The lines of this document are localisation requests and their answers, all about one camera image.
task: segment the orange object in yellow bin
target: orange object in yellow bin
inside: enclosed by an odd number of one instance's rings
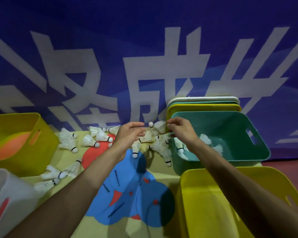
[[[0,168],[19,177],[42,174],[58,138],[38,113],[0,115]]]

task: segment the yellow table surface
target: yellow table surface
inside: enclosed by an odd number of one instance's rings
[[[83,137],[88,134],[88,131],[79,131],[75,132],[78,134],[77,138],[77,147],[79,152],[73,154],[70,150],[60,150],[57,149],[54,153],[54,156],[51,160],[51,165],[56,167],[59,170],[64,170],[67,166],[74,163],[76,159],[82,158],[85,151],[88,147],[81,147],[80,141]],[[173,167],[167,167],[164,159],[156,152],[147,151],[144,152],[144,147],[149,144],[142,144],[141,152],[145,155],[147,160],[147,169],[155,177],[158,182],[165,184],[173,193],[174,198],[176,199],[176,192],[178,189],[178,184],[180,176],[178,176]],[[39,176],[24,177],[22,178],[32,184],[41,182]],[[55,194],[65,185],[67,185],[72,178],[66,177],[61,180],[61,182],[52,188],[48,194],[42,197],[39,200],[38,206],[46,201],[51,195]],[[84,216],[79,226],[76,228],[75,232],[72,235],[73,238],[89,238],[89,237],[107,237],[107,238],[123,238],[123,237],[180,237],[180,227],[179,227],[179,218],[178,211],[175,207],[175,213],[171,221],[164,227],[153,228],[147,226],[141,220],[134,220],[131,218],[122,218],[120,221],[113,225],[103,225],[95,220],[94,217]]]

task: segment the green plastic bin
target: green plastic bin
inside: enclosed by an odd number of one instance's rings
[[[223,158],[234,166],[253,166],[270,157],[270,150],[246,115],[237,111],[176,112],[172,118],[189,120],[198,136],[205,134],[212,141],[212,147],[221,144]],[[178,175],[188,169],[203,168],[198,158],[189,151],[183,160],[177,154],[171,140],[173,167]]]

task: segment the pink floor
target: pink floor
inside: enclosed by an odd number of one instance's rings
[[[278,169],[298,190],[298,160],[263,162],[262,165]]]

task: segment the person's right hand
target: person's right hand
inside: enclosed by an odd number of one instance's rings
[[[176,117],[167,120],[168,129],[174,132],[175,136],[187,146],[192,145],[199,137],[196,135],[189,120]]]

